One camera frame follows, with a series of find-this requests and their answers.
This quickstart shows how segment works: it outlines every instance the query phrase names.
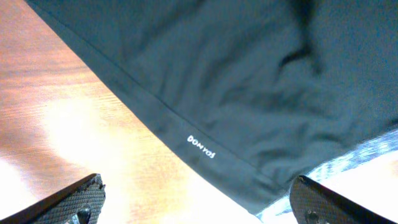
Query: fabric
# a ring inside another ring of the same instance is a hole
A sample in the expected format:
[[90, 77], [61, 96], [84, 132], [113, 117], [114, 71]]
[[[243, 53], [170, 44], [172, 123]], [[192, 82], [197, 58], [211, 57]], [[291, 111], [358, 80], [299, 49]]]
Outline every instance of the fabric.
[[[359, 144], [355, 150], [324, 162], [320, 166], [311, 170], [306, 176], [319, 183], [326, 180], [339, 182], [340, 175], [344, 172], [366, 166], [369, 162], [381, 156], [392, 156], [398, 158], [398, 129], [382, 136]], [[297, 223], [292, 207], [289, 202], [289, 194], [286, 194], [278, 201], [268, 206], [257, 217], [265, 224], [273, 223]]]
[[31, 0], [181, 160], [250, 213], [398, 123], [398, 2]]

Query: logo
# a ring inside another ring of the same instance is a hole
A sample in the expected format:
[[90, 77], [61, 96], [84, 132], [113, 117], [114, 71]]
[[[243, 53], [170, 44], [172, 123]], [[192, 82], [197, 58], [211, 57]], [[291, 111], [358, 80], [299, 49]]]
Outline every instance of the logo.
[[206, 154], [206, 156], [210, 157], [211, 159], [216, 156], [215, 152], [211, 152], [208, 150], [204, 145], [202, 145], [197, 139], [195, 139], [193, 136], [189, 136], [187, 139], [188, 142], [192, 143], [194, 146], [197, 148], [201, 149], [203, 153]]

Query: textured rubber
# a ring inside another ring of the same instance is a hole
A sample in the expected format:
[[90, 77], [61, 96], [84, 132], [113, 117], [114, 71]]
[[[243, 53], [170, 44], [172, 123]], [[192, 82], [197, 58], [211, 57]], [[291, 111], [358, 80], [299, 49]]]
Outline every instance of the textured rubber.
[[105, 202], [104, 187], [101, 176], [91, 174], [0, 223], [95, 224]]
[[298, 224], [394, 223], [306, 176], [295, 179], [290, 204]]

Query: blue fabric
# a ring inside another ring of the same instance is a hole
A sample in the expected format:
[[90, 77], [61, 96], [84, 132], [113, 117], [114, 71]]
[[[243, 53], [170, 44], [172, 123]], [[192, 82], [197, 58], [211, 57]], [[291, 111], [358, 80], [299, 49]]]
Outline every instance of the blue fabric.
[[[355, 150], [321, 164], [311, 172], [307, 173], [307, 176], [319, 183], [322, 183], [331, 177], [341, 174], [347, 170], [352, 170], [359, 166], [365, 165], [379, 156], [397, 150], [398, 129], [386, 133], [376, 139], [366, 141], [358, 145]], [[263, 212], [258, 214], [257, 217], [266, 224], [274, 222], [286, 223], [285, 219], [280, 219], [279, 221], [277, 220], [281, 215], [288, 213], [291, 213], [291, 217], [293, 216], [292, 207], [289, 203], [289, 193], [271, 204]], [[289, 224], [295, 221], [293, 218], [289, 220], [292, 220], [289, 221]]]

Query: wooden surface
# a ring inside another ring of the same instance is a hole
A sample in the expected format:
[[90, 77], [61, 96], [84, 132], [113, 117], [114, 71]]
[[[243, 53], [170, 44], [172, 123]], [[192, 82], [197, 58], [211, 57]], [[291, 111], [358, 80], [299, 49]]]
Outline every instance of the wooden surface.
[[[397, 161], [331, 186], [352, 186], [339, 190], [391, 217]], [[375, 171], [383, 198], [367, 199]], [[99, 223], [257, 223], [172, 154], [26, 3], [0, 1], [0, 219], [93, 172], [107, 185]]]

